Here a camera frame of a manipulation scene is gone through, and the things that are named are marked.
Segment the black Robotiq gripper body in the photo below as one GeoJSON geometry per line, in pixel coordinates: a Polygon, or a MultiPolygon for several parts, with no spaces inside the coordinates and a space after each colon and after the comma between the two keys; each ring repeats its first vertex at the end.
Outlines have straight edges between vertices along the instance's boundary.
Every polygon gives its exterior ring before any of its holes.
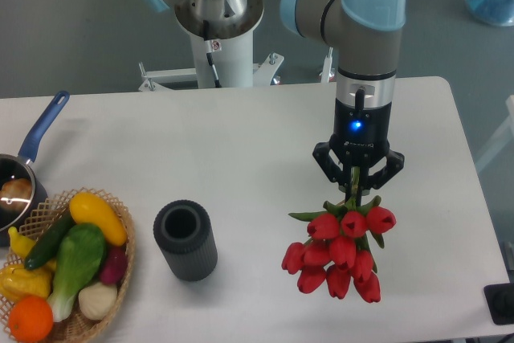
{"type": "Polygon", "coordinates": [[[374,166],[389,152],[389,122],[390,104],[356,112],[336,100],[330,148],[342,162],[349,151],[352,166],[363,166],[367,154],[369,166],[374,166]]]}

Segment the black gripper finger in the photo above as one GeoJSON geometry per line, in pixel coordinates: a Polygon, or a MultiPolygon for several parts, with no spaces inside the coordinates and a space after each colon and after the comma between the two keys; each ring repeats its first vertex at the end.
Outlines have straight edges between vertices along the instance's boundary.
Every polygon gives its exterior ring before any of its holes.
{"type": "Polygon", "coordinates": [[[389,151],[385,156],[385,166],[374,174],[370,174],[368,160],[360,168],[359,192],[367,195],[371,190],[379,190],[400,171],[405,164],[405,156],[402,153],[389,151]]]}
{"type": "Polygon", "coordinates": [[[336,183],[342,192],[352,189],[352,166],[343,164],[338,158],[332,159],[331,148],[328,142],[319,142],[315,145],[312,155],[327,179],[336,183]]]}

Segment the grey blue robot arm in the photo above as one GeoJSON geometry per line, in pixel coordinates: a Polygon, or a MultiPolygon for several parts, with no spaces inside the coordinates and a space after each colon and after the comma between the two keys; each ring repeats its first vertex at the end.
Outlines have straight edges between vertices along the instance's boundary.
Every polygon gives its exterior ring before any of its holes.
{"type": "MultiPolygon", "coordinates": [[[[256,84],[253,32],[263,0],[145,0],[174,11],[189,35],[200,88],[256,84]]],[[[390,148],[388,128],[406,0],[280,0],[283,25],[337,51],[332,136],[313,156],[347,197],[385,185],[404,157],[390,148]]]]}

